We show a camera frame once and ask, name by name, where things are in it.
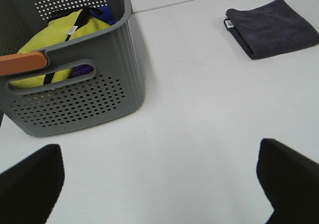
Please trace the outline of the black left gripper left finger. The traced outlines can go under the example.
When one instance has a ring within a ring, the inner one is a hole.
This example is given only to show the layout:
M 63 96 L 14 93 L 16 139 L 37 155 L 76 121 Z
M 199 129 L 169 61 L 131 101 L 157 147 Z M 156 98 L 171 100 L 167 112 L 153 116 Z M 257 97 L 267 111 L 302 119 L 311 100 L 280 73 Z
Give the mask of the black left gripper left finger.
M 49 144 L 0 175 L 0 222 L 44 224 L 62 190 L 65 171 L 61 148 Z

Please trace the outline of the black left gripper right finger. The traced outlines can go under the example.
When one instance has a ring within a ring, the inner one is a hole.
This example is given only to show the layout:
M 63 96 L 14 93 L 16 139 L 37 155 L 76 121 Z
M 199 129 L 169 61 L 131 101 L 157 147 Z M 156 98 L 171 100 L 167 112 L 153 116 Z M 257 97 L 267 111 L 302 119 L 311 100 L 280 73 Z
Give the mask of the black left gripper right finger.
M 283 143 L 260 143 L 257 178 L 273 213 L 269 224 L 319 222 L 319 165 Z

